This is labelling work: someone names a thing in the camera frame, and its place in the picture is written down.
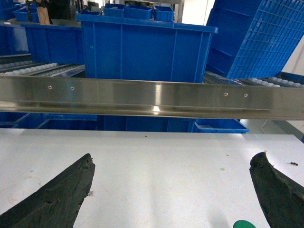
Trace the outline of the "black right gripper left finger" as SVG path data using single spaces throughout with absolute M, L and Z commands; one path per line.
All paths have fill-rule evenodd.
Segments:
M 0 216 L 2 228 L 72 228 L 95 173 L 90 154 Z

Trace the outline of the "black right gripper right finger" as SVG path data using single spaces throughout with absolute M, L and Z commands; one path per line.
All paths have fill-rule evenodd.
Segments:
M 265 152 L 250 161 L 250 176 L 271 228 L 304 226 L 304 187 L 273 167 Z

